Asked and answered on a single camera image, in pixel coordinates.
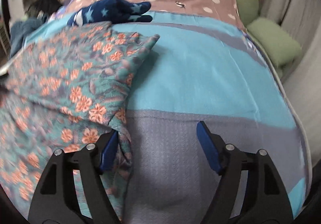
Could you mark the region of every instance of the bed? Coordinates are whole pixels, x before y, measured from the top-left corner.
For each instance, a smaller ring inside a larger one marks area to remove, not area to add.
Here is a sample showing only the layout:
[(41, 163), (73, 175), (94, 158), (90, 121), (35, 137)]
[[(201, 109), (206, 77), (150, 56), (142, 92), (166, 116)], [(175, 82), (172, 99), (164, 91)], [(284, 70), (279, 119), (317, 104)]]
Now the bed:
[[(118, 216), (125, 223), (199, 223), (219, 182), (195, 137), (204, 120), (241, 150), (269, 152), (296, 216), (309, 193), (309, 147), (273, 66), (244, 32), (236, 0), (147, 0), (151, 23), (65, 27), (95, 1), (71, 0), (7, 65), (0, 183), (15, 207), (27, 217), (55, 149), (75, 151), (113, 128), (122, 137), (115, 167), (102, 180)], [(126, 50), (120, 40), (128, 40)], [(112, 76), (116, 84), (106, 84)], [(90, 216), (77, 172), (74, 179), (81, 211)]]

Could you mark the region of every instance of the teal floral fabric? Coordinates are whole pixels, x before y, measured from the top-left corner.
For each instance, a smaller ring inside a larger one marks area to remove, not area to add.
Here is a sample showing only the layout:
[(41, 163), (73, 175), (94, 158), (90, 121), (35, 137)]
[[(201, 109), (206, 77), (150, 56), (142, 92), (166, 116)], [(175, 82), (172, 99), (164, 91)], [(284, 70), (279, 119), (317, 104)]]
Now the teal floral fabric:
[[(121, 218), (132, 165), (124, 101), (159, 36), (120, 33), (110, 25), (65, 28), (29, 45), (1, 83), (0, 183), (25, 217), (53, 151), (77, 151), (113, 128), (118, 152), (102, 181)], [(81, 211), (90, 216), (78, 171), (74, 179)]]

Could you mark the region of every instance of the silver screw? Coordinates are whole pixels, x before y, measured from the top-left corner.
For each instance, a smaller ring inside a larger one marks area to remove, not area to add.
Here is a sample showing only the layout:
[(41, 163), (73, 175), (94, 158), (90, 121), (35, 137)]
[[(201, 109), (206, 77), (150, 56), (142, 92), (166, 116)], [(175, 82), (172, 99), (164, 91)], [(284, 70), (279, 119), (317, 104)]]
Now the silver screw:
[(59, 156), (60, 154), (62, 154), (62, 149), (55, 150), (54, 155)]
[(228, 151), (232, 151), (232, 150), (234, 150), (234, 145), (233, 144), (227, 144), (226, 146), (225, 146), (225, 148), (228, 150)]
[(95, 147), (96, 147), (96, 145), (95, 145), (94, 143), (89, 143), (89, 144), (86, 146), (87, 150), (89, 150), (89, 151), (93, 150)]
[(265, 155), (267, 155), (267, 151), (264, 149), (261, 149), (261, 150), (259, 150), (259, 154), (262, 156), (265, 156)]

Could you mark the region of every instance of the blue gripper pad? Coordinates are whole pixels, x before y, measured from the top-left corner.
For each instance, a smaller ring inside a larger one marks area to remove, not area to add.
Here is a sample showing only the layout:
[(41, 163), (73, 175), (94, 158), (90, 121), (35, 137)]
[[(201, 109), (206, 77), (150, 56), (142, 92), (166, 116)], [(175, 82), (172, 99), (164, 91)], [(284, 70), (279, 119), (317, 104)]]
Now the blue gripper pad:
[(102, 152), (101, 163), (99, 165), (99, 169), (102, 172), (110, 171), (113, 168), (117, 148), (118, 148), (118, 132), (115, 131)]
[(219, 162), (219, 152), (201, 122), (197, 124), (196, 134), (198, 141), (203, 148), (208, 164), (212, 170), (219, 174), (222, 170), (222, 166)]

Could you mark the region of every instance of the light blue star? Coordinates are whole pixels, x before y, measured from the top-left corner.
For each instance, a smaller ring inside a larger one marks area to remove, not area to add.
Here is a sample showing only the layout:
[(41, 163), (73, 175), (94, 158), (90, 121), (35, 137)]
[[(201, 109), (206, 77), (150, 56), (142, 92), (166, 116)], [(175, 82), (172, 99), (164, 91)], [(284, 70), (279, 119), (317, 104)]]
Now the light blue star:
[(130, 16), (130, 17), (128, 18), (128, 21), (133, 20), (134, 22), (136, 22), (137, 19), (140, 18), (140, 17), (141, 17), (141, 16)]
[(106, 10), (105, 8), (101, 10), (102, 16), (107, 16), (107, 13), (108, 13), (108, 10)]
[(88, 12), (87, 13), (85, 13), (85, 17), (86, 17), (86, 19), (87, 19), (87, 23), (89, 23), (90, 21), (94, 21), (94, 19), (92, 18), (92, 12), (93, 12), (93, 10), (91, 10), (91, 7), (89, 8), (89, 10), (88, 10)]
[(134, 6), (131, 7), (131, 10), (133, 10), (133, 14), (138, 14), (140, 13), (140, 8), (142, 7), (142, 5), (137, 5), (134, 4)]

